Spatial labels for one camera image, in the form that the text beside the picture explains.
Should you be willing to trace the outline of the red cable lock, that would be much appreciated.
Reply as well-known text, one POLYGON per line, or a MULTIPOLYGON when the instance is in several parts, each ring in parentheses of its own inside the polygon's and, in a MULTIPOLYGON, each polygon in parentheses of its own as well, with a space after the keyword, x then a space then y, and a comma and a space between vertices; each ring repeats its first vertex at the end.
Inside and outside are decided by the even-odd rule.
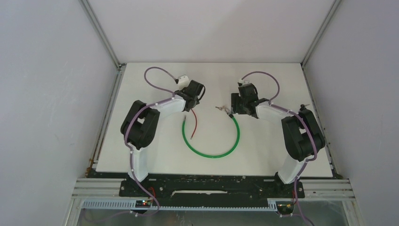
POLYGON ((195 132, 196 132, 196 130, 197 130, 197 126, 198 126, 198 117, 197 117, 197 115, 196 115, 196 113, 195 113, 195 111, 194 111, 193 109, 191 109, 191 112, 192 112, 192 114, 193 114, 193 116, 194 116, 195 124, 194 124, 194 129, 193 129, 193 132, 192 132, 192 134, 191 134, 190 139, 192 139, 192 138, 194 137, 195 132))

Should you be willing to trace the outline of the silver key bunch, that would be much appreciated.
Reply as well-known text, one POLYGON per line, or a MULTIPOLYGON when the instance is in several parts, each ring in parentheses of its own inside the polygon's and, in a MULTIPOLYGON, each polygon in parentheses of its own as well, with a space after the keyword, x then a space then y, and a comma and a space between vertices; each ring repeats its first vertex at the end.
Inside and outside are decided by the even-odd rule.
POLYGON ((226 114, 230 114, 230 108, 226 105, 223 106, 216 106, 216 109, 220 110, 220 111, 224 111, 226 114))

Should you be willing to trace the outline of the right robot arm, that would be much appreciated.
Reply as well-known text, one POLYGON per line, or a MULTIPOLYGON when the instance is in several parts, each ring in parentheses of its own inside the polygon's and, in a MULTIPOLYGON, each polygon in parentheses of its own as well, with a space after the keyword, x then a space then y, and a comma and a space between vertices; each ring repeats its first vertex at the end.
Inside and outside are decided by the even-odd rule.
POLYGON ((294 112, 259 98, 257 88, 250 82, 238 83, 238 92, 231 94, 231 109, 234 114, 245 114, 256 119, 279 123, 282 127, 287 157, 277 172, 274 192, 285 197, 292 192, 292 183, 303 172, 307 162, 317 158, 325 147, 325 139, 313 112, 301 104, 294 112))

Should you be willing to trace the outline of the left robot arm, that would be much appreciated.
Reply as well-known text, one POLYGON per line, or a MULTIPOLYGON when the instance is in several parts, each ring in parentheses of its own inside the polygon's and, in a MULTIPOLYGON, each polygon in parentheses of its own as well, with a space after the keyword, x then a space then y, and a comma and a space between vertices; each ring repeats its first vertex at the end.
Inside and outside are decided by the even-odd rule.
POLYGON ((200 103, 205 92, 205 85, 191 80, 187 86, 174 91, 172 97, 152 104, 136 100, 131 105, 120 132, 130 149, 128 174, 134 179, 130 189, 137 196, 143 196, 149 190, 149 184, 144 180, 149 174, 146 149, 155 138, 159 119, 190 111, 200 103))

